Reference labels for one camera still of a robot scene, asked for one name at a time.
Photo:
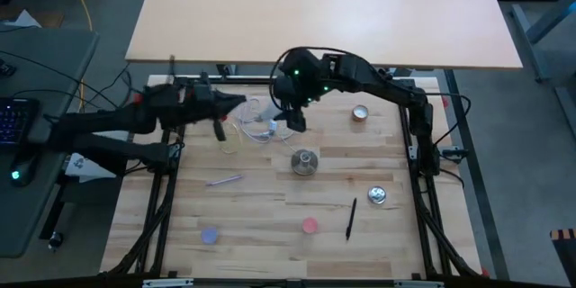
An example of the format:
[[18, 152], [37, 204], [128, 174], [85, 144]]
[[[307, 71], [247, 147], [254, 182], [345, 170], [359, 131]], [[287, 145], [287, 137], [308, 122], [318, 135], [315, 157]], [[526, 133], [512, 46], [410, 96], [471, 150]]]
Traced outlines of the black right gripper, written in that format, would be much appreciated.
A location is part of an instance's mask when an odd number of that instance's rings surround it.
[[307, 48], [287, 52], [280, 66], [283, 74], [271, 83], [271, 97], [282, 110], [274, 117], [275, 121], [286, 121], [293, 131], [306, 131], [302, 109], [327, 92], [321, 81], [321, 67], [321, 60]]

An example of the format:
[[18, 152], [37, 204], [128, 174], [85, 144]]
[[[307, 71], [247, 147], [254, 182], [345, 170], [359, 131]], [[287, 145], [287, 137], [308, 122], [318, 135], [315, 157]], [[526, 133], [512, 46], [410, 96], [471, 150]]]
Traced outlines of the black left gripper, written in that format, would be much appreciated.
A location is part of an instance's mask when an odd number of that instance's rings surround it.
[[226, 134], [222, 126], [222, 118], [228, 115], [247, 98], [243, 94], [229, 94], [212, 88], [209, 75], [202, 72], [197, 78], [180, 76], [177, 84], [182, 87], [184, 116], [188, 122], [197, 123], [202, 120], [212, 120], [216, 139], [225, 141]]

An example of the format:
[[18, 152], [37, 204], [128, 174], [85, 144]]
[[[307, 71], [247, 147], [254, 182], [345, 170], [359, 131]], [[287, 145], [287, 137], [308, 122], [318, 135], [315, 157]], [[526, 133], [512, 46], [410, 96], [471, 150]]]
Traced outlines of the purple pen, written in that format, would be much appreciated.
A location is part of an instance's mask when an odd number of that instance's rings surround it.
[[226, 183], [238, 181], [238, 180], [241, 180], [241, 179], [243, 179], [243, 178], [244, 178], [243, 175], [234, 175], [234, 176], [230, 176], [230, 177], [227, 177], [227, 178], [224, 178], [224, 179], [221, 179], [221, 180], [217, 180], [217, 181], [212, 181], [212, 182], [206, 183], [205, 185], [208, 186], [208, 187], [216, 186], [216, 185], [224, 185], [224, 184], [226, 184]]

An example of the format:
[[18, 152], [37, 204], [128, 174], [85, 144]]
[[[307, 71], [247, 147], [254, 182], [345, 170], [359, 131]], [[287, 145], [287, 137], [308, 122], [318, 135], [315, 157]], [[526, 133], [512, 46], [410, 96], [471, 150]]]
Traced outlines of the light wooden desk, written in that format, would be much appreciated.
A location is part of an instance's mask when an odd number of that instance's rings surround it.
[[144, 0], [126, 57], [267, 64], [297, 46], [387, 67], [522, 66], [497, 0]]

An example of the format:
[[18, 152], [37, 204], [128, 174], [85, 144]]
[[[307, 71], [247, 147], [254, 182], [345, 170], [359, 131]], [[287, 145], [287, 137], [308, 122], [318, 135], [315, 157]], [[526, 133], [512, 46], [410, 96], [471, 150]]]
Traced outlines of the silver tin candle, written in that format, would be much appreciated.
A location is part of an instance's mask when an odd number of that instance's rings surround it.
[[367, 197], [370, 203], [383, 204], [386, 201], [387, 192], [383, 187], [376, 185], [368, 189]]

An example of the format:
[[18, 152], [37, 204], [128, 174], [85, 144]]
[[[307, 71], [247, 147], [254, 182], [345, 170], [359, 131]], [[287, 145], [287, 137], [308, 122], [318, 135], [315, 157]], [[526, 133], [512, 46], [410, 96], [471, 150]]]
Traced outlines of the black pen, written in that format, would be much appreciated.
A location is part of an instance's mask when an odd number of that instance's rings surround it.
[[354, 219], [355, 219], [355, 215], [356, 215], [356, 206], [357, 206], [357, 198], [354, 198], [354, 200], [352, 202], [351, 210], [350, 210], [348, 224], [346, 226], [346, 234], [345, 234], [346, 235], [346, 241], [349, 241], [349, 239], [351, 237], [351, 232], [352, 232]]

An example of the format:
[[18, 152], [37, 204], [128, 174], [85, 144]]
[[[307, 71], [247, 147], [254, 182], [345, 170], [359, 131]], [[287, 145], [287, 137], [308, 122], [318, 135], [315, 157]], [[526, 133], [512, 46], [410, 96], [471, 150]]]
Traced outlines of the grey desk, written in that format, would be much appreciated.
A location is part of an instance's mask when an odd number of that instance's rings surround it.
[[29, 246], [66, 157], [43, 146], [50, 134], [43, 116], [67, 112], [97, 42], [98, 35], [90, 31], [0, 26], [0, 59], [16, 67], [13, 76], [0, 77], [0, 97], [40, 102], [28, 138], [38, 150], [30, 184], [11, 185], [10, 168], [18, 148], [0, 147], [0, 258], [21, 257]]

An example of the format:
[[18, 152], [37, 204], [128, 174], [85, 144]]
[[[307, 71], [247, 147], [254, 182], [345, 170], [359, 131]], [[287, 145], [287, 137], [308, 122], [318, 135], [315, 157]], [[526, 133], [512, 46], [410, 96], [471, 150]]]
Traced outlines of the black keyboard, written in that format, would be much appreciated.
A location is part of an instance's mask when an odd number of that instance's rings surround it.
[[0, 97], [0, 147], [22, 145], [39, 108], [37, 99]]

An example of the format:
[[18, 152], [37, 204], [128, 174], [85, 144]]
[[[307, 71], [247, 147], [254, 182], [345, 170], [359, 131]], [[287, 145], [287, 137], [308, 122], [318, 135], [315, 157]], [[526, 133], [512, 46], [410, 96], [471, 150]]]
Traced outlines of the white crumpled paper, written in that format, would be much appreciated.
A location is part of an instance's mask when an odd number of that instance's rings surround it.
[[41, 27], [40, 23], [27, 10], [22, 10], [15, 20], [7, 21], [5, 24], [15, 27]]

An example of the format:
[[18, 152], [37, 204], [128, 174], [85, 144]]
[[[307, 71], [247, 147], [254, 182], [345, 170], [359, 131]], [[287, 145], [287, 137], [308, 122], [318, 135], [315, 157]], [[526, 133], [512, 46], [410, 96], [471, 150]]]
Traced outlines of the black desk leg with knob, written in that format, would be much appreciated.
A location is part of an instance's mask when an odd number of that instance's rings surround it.
[[39, 234], [39, 239], [46, 240], [48, 242], [48, 249], [52, 252], [56, 252], [64, 243], [64, 234], [56, 231], [56, 227], [66, 205], [64, 201], [65, 192], [66, 186], [60, 184]]

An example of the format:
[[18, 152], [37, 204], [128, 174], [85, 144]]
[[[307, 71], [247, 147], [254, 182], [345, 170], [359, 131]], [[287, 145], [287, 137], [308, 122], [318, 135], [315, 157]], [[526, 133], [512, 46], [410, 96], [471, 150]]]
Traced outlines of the black computer mouse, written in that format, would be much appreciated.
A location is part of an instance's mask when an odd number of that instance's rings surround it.
[[10, 168], [11, 185], [16, 187], [29, 185], [35, 177], [37, 164], [36, 156], [17, 158]]

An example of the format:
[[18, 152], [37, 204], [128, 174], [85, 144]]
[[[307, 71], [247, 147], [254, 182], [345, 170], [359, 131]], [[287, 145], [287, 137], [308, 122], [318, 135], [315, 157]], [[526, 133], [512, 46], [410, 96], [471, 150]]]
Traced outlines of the orange black striped object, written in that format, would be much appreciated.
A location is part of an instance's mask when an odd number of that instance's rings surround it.
[[576, 229], [553, 229], [550, 231], [552, 241], [576, 240]]

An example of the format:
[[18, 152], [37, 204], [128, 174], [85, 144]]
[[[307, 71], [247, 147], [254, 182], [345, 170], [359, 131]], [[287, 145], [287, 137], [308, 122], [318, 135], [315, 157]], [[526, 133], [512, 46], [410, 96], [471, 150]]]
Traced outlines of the silver metal bracket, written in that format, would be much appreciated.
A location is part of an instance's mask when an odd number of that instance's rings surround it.
[[393, 283], [394, 288], [445, 288], [445, 284], [435, 281], [423, 280], [396, 280]]
[[192, 288], [193, 286], [193, 278], [163, 278], [144, 280], [141, 288]]

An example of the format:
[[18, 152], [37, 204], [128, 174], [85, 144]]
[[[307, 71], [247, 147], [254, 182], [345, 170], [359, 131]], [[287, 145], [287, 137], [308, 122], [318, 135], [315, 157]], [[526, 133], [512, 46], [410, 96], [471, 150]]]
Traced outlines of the grey metal furniture frame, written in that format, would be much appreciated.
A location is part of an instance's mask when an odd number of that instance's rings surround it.
[[511, 6], [511, 17], [521, 32], [521, 43], [528, 50], [528, 56], [535, 71], [535, 81], [537, 83], [543, 83], [551, 79], [551, 75], [547, 71], [545, 58], [541, 51], [536, 48], [537, 43], [574, 11], [576, 11], [576, 0], [558, 0], [535, 23], [530, 23], [520, 4]]

